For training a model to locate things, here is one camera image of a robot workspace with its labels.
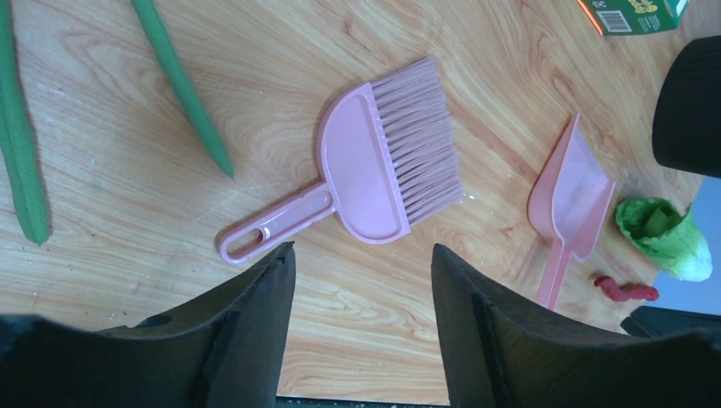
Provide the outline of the pink hand brush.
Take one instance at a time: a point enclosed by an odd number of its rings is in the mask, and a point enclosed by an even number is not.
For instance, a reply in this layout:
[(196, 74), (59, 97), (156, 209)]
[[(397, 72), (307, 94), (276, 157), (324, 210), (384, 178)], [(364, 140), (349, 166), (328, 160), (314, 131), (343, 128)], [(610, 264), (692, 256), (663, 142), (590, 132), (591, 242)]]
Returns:
[(331, 215), (380, 245), (464, 197), (451, 114), (435, 59), (424, 57), (339, 95), (317, 130), (320, 180), (228, 230), (220, 257), (240, 264)]

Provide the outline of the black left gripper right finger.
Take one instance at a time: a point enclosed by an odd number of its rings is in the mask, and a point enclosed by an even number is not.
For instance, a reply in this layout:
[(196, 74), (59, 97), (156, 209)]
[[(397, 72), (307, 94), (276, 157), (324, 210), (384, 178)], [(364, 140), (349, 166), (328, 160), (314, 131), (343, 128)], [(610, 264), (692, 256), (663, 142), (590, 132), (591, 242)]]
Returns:
[(717, 407), (720, 333), (623, 335), (567, 318), (433, 248), (453, 407)]

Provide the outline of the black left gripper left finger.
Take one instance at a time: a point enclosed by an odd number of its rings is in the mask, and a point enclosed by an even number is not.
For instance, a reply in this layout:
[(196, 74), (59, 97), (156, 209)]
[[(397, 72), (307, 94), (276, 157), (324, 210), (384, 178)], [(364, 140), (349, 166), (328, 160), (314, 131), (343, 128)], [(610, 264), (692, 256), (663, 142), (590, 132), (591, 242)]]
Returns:
[(1, 318), (4, 407), (272, 407), (296, 282), (286, 242), (140, 324), (84, 331)]

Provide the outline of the pink plastic dustpan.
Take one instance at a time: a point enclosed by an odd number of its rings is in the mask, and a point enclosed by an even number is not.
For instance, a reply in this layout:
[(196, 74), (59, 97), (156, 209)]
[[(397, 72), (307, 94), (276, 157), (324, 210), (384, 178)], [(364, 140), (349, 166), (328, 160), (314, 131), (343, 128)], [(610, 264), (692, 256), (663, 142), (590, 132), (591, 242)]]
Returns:
[(606, 220), (616, 181), (609, 178), (573, 116), (534, 185), (527, 207), (533, 228), (551, 246), (536, 302), (554, 309), (575, 258), (591, 255)]

